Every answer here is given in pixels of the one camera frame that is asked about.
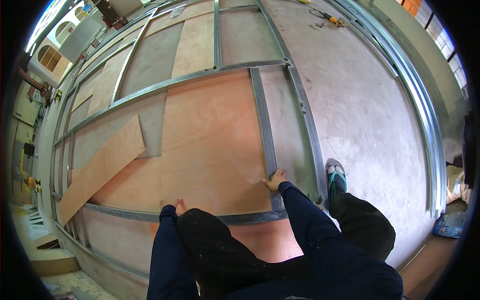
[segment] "yellow power tool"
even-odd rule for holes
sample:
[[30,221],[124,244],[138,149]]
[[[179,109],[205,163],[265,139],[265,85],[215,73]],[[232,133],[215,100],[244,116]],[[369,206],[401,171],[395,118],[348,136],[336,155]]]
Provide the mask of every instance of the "yellow power tool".
[[337,20],[336,18],[332,17],[331,15],[327,14],[326,12],[319,12],[325,19],[329,20],[335,27],[347,27],[348,24],[343,22],[342,20]]

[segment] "arched opening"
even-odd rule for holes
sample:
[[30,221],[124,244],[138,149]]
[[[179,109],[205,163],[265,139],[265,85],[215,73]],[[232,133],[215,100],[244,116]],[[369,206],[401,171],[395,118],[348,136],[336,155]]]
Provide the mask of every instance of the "arched opening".
[[70,21],[65,21],[57,27],[57,31],[55,31],[55,38],[61,44],[70,34],[70,31],[75,27]]
[[79,6],[75,9],[75,16],[79,21],[84,18],[84,11],[82,10],[82,6]]
[[61,59],[61,54],[58,53],[50,45],[44,45],[38,51],[38,61],[45,66],[50,72],[53,72]]

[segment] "leg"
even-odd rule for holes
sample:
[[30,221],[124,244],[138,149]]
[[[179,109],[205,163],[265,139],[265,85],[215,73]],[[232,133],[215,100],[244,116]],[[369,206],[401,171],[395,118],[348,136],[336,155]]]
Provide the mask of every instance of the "leg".
[[331,160],[327,167],[329,210],[342,234],[370,255],[385,260],[395,242],[395,230],[388,219],[373,205],[347,191],[342,165]]
[[231,236],[215,216],[190,209],[177,221],[177,232],[190,256],[193,275],[202,297],[221,299],[229,293],[257,283],[277,279],[301,279],[309,275],[303,257],[269,264]]

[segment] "light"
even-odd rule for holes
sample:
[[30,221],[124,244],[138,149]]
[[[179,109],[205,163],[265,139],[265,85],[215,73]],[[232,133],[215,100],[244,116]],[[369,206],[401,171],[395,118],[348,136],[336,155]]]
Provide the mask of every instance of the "light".
[[32,55],[33,55],[33,52],[35,51],[35,46],[36,46],[36,43],[35,43],[35,44],[33,44],[33,46],[32,46],[32,51],[30,52],[30,56],[32,56]]
[[43,15],[38,20],[38,23],[33,30],[32,35],[28,39],[27,47],[25,48],[25,53],[30,51],[31,46],[40,36],[40,34],[45,30],[48,24],[50,24],[53,19],[57,16],[60,9],[63,7],[67,0],[53,0],[47,9],[43,12]]

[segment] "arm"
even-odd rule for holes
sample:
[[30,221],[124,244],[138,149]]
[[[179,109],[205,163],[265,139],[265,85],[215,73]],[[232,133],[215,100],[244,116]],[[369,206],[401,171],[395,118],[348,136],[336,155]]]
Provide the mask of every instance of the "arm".
[[315,277],[326,283],[331,296],[400,298],[403,292],[400,275],[385,262],[346,240],[333,221],[288,182],[281,169],[279,171],[283,179],[272,178],[265,183],[273,190],[277,187],[282,195],[295,239],[309,260]]
[[199,299],[197,285],[188,266],[188,255],[176,229],[177,215],[173,205],[160,213],[150,264],[147,300]]

